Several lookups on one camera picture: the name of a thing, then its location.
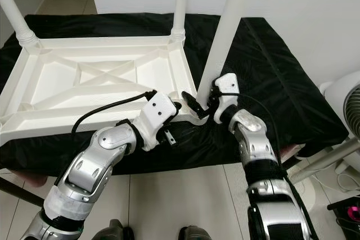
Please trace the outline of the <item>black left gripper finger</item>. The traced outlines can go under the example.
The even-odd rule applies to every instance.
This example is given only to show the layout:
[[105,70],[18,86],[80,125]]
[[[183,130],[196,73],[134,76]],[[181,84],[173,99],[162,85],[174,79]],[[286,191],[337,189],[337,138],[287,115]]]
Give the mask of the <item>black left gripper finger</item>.
[[180,138],[193,138],[202,135],[205,130],[203,125],[195,125],[188,121],[174,123],[174,135]]

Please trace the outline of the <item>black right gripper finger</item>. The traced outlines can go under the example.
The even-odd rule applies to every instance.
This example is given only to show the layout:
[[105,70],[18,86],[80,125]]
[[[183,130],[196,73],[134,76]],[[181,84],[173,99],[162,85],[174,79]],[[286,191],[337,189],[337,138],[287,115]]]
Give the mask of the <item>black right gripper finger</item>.
[[182,93],[182,98],[187,104],[187,107],[190,109],[190,111],[193,112],[193,115],[195,117],[197,117],[198,119],[205,118],[205,109],[203,109],[201,104],[196,101],[196,98],[194,96],[189,93]]

